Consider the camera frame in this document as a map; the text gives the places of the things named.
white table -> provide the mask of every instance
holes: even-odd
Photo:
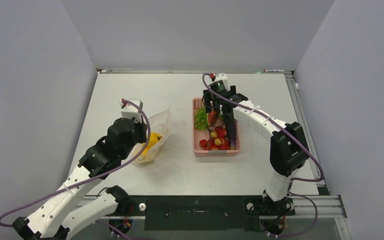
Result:
[[[290,123],[297,120],[283,74],[229,74],[228,77],[238,93],[272,116]],[[261,195],[273,173],[269,143],[247,125],[238,123],[241,150],[237,156],[194,156],[192,99],[201,97],[204,88],[202,75],[194,73],[99,74],[70,172],[85,151],[121,117],[119,99],[140,99],[148,117],[170,106],[173,124],[170,137],[153,163],[132,163],[122,168],[89,195],[114,185],[129,195]],[[309,161],[297,176],[314,178]],[[315,183],[296,181],[291,191],[318,195]]]

pink basket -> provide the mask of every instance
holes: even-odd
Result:
[[[203,102],[202,98],[194,98],[193,99],[193,152],[195,153],[195,157],[232,157],[236,156],[240,150],[241,146],[239,144],[239,133],[238,133],[238,123],[235,120],[235,125],[236,125],[236,146],[235,150],[203,150],[200,147],[200,141],[202,139],[208,139],[208,132],[205,131],[200,131],[194,128],[195,125],[195,114],[197,113],[198,109],[203,107]]]

clear plastic bag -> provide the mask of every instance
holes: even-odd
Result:
[[[158,153],[158,150],[160,150],[161,146],[164,144],[167,138],[169,138],[170,131],[172,129],[172,115],[170,113],[170,107],[163,112],[151,116],[149,118],[149,124],[151,133],[160,135],[162,138],[153,146],[149,148],[147,147],[147,151],[136,158],[135,162],[138,164],[146,164],[153,161]],[[141,148],[142,144],[137,144],[133,150],[134,154],[137,154]]]

white wall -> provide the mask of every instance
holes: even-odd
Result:
[[[384,0],[336,0],[295,77],[353,240],[384,239]]]
[[[334,0],[62,0],[99,68],[294,70]]]
[[[0,0],[0,215],[67,176],[95,79],[59,0]],[[0,240],[16,235],[0,227]]]

screw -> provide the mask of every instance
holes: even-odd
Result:
[[[141,203],[141,204],[139,204],[139,210],[140,210],[141,212],[145,211],[145,209],[147,209],[147,205],[146,205],[145,203]]]
[[[249,202],[249,203],[246,205],[246,209],[251,210],[251,208],[254,208],[254,203]]]

